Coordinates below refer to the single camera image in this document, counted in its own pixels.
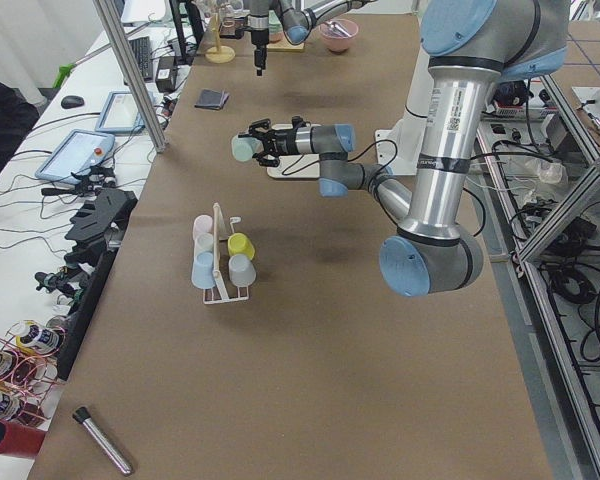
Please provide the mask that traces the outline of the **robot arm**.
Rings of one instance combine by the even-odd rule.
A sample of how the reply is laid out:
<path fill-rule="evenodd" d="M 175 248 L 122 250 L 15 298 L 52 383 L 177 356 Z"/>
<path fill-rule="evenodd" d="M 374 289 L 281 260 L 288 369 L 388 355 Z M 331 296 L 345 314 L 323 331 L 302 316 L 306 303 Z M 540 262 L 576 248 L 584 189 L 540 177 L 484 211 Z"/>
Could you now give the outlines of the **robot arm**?
<path fill-rule="evenodd" d="M 232 140 L 239 161 L 275 166 L 283 156 L 314 154 L 325 197 L 368 191 L 396 232 L 379 266 L 396 293 L 423 296 L 463 288 L 479 276 L 483 255 L 456 220 L 482 110 L 497 84 L 558 70 L 566 57 L 565 1 L 432 1 L 420 24 L 433 85 L 416 165 L 406 188 L 388 166 L 350 162 L 355 135 L 348 124 L 314 126 L 295 118 L 287 129 L 268 120 Z"/>
<path fill-rule="evenodd" d="M 361 9 L 370 1 L 320 1 L 313 7 L 296 9 L 292 1 L 249 1 L 245 31 L 250 33 L 254 46 L 254 66 L 256 75 L 261 76 L 266 69 L 267 46 L 269 44 L 269 14 L 274 12 L 281 23 L 287 40 L 292 45 L 303 43 L 318 25 L 332 20 L 338 15 L 353 9 Z"/>

